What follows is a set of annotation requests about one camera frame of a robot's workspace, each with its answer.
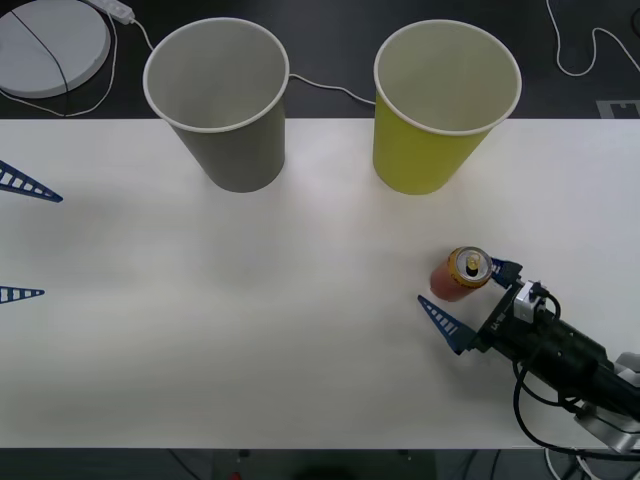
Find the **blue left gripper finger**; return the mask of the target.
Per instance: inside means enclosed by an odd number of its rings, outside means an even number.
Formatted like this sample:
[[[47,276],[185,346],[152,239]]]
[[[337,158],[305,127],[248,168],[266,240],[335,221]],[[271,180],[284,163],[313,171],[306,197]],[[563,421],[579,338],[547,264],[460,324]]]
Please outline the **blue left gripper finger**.
[[[45,294],[44,290],[21,287],[0,287],[0,304],[8,304],[20,300],[40,297]]]
[[[39,198],[53,203],[63,201],[62,196],[4,161],[0,162],[0,178],[0,189],[2,191]]]

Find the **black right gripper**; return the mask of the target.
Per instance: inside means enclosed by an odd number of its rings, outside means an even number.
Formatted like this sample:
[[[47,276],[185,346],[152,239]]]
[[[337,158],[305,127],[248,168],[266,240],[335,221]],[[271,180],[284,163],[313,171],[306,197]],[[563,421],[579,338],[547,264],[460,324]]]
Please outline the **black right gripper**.
[[[539,345],[535,324],[539,296],[533,294],[532,281],[519,281],[521,264],[496,257],[491,261],[491,279],[507,292],[477,333],[424,296],[417,299],[456,355],[494,349],[510,360],[524,360]]]

